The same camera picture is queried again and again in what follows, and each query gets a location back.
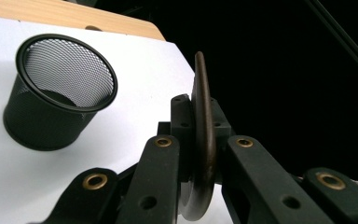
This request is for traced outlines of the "dark brown comb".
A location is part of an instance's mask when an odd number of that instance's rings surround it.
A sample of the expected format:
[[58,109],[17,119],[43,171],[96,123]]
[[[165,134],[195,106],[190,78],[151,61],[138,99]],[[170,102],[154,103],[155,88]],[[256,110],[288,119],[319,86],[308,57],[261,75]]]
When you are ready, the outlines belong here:
[[204,55],[195,54],[195,76],[191,93],[195,121],[195,146],[189,181],[182,190],[179,211],[188,221],[200,220],[213,197],[217,149],[212,99]]

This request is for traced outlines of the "light wooden table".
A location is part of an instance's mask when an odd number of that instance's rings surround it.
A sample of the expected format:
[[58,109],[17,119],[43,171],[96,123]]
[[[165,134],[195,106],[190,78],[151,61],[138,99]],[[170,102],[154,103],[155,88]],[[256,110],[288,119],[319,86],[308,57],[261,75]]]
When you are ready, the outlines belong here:
[[111,33],[165,40],[159,28],[152,22],[64,0],[0,0],[0,18],[72,28],[93,26]]

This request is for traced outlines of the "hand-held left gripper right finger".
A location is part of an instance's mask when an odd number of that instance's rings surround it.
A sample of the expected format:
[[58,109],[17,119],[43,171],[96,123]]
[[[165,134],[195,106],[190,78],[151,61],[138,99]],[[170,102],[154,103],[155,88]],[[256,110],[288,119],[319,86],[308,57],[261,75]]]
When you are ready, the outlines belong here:
[[236,135],[212,100],[222,195],[233,224],[334,224],[253,137]]

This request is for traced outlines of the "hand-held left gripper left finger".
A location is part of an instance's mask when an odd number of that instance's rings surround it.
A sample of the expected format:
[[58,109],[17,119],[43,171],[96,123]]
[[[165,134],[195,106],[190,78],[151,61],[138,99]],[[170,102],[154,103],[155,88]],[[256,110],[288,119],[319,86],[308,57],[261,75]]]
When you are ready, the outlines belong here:
[[176,224],[181,183],[189,177],[195,145],[192,104],[186,94],[171,100],[171,121],[145,144],[117,224]]

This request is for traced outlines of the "black mesh cup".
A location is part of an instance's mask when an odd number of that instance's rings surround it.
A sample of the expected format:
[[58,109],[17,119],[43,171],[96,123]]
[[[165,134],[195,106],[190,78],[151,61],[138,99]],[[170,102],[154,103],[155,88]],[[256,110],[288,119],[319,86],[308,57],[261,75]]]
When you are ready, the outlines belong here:
[[39,151],[70,146],[117,96],[114,69],[73,37],[35,35],[18,48],[17,76],[3,114],[7,133]]

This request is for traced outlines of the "black metal stand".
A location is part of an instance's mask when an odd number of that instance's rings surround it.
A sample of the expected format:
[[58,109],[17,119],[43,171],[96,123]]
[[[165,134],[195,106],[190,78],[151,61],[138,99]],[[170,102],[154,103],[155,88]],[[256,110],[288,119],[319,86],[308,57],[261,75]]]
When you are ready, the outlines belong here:
[[358,64],[358,45],[319,0],[303,0],[318,20]]

